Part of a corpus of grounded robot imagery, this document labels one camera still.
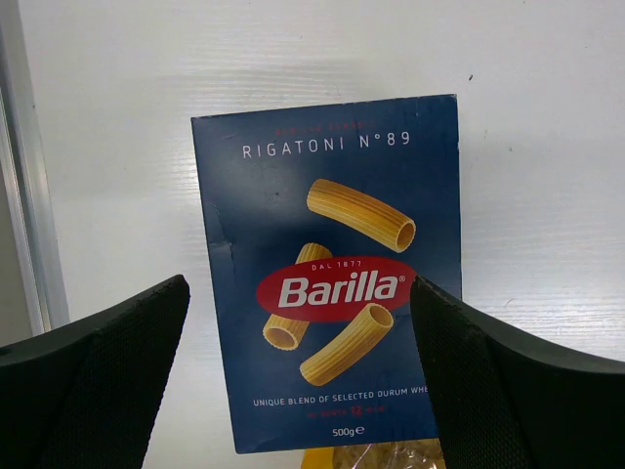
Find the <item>red oval logo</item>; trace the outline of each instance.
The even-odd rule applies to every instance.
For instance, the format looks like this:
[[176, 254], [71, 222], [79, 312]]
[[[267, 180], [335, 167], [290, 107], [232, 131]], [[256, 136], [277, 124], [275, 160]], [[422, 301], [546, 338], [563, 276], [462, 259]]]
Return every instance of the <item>red oval logo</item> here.
[[383, 257], [334, 257], [280, 269], [258, 287], [259, 303], [290, 320], [352, 320], [367, 304], [389, 310], [410, 298], [417, 273]]

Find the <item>rigatoni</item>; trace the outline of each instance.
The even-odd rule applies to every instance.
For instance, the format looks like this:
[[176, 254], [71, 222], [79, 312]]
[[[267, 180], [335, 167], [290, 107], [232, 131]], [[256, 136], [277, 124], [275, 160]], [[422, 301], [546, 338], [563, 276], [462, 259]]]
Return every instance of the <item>rigatoni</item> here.
[[341, 222], [395, 252], [403, 252], [417, 231], [414, 221], [366, 193], [326, 179], [312, 184], [307, 198], [311, 211]]
[[302, 376], [314, 386], [329, 383], [368, 354], [394, 322], [389, 310], [369, 303], [328, 345], [300, 365]]
[[[309, 242], [302, 247], [296, 264], [303, 264], [319, 259], [329, 259], [332, 253], [320, 244]], [[263, 336], [276, 349], [295, 350], [309, 327], [306, 320], [288, 320], [278, 315], [271, 315], [263, 327]]]

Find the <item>white table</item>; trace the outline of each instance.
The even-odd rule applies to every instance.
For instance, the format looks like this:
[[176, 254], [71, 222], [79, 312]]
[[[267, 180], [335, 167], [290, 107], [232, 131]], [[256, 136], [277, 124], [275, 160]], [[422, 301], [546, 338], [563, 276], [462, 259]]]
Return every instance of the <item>white table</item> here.
[[625, 360], [622, 0], [21, 0], [69, 314], [192, 303], [145, 468], [234, 454], [189, 118], [458, 94], [465, 299]]

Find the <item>barilla rigatoni box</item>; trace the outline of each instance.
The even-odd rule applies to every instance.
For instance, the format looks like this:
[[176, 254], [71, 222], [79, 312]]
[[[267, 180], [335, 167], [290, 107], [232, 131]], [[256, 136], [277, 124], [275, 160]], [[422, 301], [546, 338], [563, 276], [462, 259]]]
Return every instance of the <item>barilla rigatoni box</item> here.
[[461, 293], [455, 97], [192, 128], [237, 452], [435, 437], [408, 300]]

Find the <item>yellow package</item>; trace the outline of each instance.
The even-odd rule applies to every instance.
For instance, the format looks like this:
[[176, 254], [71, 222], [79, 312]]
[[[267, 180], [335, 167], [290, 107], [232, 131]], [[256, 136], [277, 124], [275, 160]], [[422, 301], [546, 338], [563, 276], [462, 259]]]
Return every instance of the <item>yellow package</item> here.
[[445, 469], [438, 439], [314, 448], [302, 469]]

